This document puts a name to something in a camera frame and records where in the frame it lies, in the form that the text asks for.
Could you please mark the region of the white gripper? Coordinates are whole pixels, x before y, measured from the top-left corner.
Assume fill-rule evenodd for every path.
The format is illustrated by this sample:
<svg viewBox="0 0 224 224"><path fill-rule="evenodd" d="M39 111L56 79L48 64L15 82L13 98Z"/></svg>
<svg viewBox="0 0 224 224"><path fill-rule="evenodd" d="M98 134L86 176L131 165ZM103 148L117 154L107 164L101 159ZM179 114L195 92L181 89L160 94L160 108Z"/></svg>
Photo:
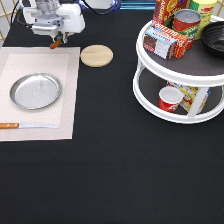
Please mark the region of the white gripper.
<svg viewBox="0 0 224 224"><path fill-rule="evenodd" d="M80 33L85 28L84 17L78 4L62 3L22 3L25 21L34 34L49 35L53 42L62 36L64 44L68 35Z"/></svg>

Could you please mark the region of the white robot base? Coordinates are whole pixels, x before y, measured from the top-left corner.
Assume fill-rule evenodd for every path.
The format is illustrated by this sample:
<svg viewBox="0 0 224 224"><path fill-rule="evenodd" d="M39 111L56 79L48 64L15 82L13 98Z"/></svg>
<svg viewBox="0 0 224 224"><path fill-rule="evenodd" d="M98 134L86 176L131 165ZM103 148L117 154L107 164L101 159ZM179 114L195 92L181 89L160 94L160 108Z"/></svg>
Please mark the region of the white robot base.
<svg viewBox="0 0 224 224"><path fill-rule="evenodd" d="M120 7L121 0L79 0L79 3L93 9L109 9L111 7Z"/></svg>

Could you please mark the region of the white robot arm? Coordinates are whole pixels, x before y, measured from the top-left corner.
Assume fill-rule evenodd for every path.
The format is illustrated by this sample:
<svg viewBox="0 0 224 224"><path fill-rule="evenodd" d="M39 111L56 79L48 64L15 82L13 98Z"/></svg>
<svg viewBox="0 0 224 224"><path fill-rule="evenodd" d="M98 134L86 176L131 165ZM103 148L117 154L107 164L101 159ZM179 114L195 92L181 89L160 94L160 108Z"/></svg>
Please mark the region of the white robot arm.
<svg viewBox="0 0 224 224"><path fill-rule="evenodd" d="M23 0L23 16L36 35L48 35L54 42L67 42L67 37L81 33L85 28L84 17L77 3L61 3L59 0Z"/></svg>

